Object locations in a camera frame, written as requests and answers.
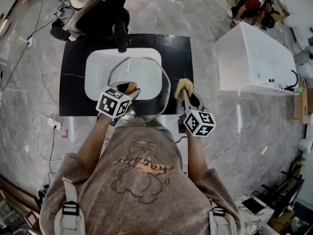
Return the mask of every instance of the sink basin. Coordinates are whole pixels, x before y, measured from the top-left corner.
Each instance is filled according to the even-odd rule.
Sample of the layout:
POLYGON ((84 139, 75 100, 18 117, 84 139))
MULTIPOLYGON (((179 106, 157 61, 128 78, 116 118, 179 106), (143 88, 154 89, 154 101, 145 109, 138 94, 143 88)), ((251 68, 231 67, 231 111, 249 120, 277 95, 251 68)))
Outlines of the sink basin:
MULTIPOLYGON (((97 101, 102 89, 107 85, 110 72, 125 58, 144 56, 157 61, 161 66, 160 53, 152 48, 128 48, 125 53, 117 49, 103 49, 92 52, 86 63, 85 92, 97 101)), ((162 70, 148 59, 129 59, 112 74, 110 83, 118 81, 136 82, 141 89, 137 100, 149 100, 158 96, 162 89, 162 70)))

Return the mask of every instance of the red object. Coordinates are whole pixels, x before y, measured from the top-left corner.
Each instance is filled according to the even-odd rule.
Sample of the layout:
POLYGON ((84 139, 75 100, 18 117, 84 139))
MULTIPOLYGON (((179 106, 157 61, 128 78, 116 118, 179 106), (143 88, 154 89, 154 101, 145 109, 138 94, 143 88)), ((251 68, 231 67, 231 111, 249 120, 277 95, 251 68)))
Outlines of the red object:
MULTIPOLYGON (((248 0, 245 2, 245 6, 247 10, 250 9, 259 9, 262 7, 262 4, 259 0, 248 0)), ((270 12, 270 6, 267 4, 265 5, 262 10, 263 12, 270 12)))
POLYGON ((66 129, 66 135, 62 136, 62 138, 64 138, 64 139, 68 138, 68 129, 66 129))

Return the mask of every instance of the black countertop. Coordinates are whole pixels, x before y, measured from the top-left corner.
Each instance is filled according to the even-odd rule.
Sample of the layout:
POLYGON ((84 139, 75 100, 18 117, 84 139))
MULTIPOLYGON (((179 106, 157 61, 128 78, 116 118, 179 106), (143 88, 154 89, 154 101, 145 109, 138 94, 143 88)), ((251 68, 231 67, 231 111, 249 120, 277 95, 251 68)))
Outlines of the black countertop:
MULTIPOLYGON (((162 57, 162 67, 171 81, 171 94, 163 114, 180 114, 181 106, 174 98, 180 78, 193 82, 193 67, 189 37, 159 34, 130 34, 127 48, 154 48, 162 57)), ((85 93, 85 71, 88 56, 100 49, 117 48, 113 39, 81 39, 65 45, 60 78, 60 116, 96 116, 97 101, 85 93)), ((140 115, 155 115, 153 100, 135 100, 140 115)))

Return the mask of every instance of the white cabinet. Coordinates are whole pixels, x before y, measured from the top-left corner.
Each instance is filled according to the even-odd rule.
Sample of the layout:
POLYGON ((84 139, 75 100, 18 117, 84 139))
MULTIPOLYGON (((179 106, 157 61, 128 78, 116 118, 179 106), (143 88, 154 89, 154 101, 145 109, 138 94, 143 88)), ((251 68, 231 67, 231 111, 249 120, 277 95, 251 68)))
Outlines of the white cabinet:
POLYGON ((294 94, 283 89, 296 83, 292 53, 255 27, 240 23, 216 42, 216 50, 222 91, 294 94))

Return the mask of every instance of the marble floor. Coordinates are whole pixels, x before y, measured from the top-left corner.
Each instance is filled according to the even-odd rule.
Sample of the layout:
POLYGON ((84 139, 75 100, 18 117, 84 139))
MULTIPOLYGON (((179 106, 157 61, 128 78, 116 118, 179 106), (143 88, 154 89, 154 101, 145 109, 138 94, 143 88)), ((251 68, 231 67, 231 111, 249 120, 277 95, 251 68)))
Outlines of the marble floor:
MULTIPOLYGON (((58 0, 42 2, 38 28, 55 17, 53 13, 60 5, 58 0)), ((232 196, 237 197, 278 179, 280 171, 288 168, 297 153, 303 126, 288 121, 287 116, 293 107, 292 97, 220 91, 214 43, 230 30, 226 15, 229 3, 234 0, 127 0, 126 8, 131 15, 130 33, 190 36, 195 90, 217 122, 213 133, 202 139, 205 158, 210 164, 218 153, 210 167, 217 169, 232 196)), ((40 9, 40 0, 32 0, 19 3, 14 10, 9 32, 0 39, 1 58, 10 64, 1 66, 2 85, 6 84, 16 65, 26 38, 34 31, 40 9)), ((95 117, 58 115, 65 44, 54 39, 49 31, 47 26, 34 34, 33 46, 25 50, 10 83, 0 93, 0 174, 33 194, 49 181, 45 160, 50 156, 53 129, 41 114, 53 117, 56 112, 56 120, 63 124, 55 135, 53 171, 57 171, 59 160, 65 153, 78 151, 96 121, 95 117), (37 150, 39 129, 38 147, 44 159, 37 150), (66 129, 68 137, 63 138, 66 129)), ((291 34, 283 25, 278 24, 267 34, 291 48, 291 34)), ((159 118, 172 131, 175 140, 182 136, 177 131, 177 119, 178 116, 159 118)), ((186 165, 186 139, 182 139, 178 146, 186 165)))

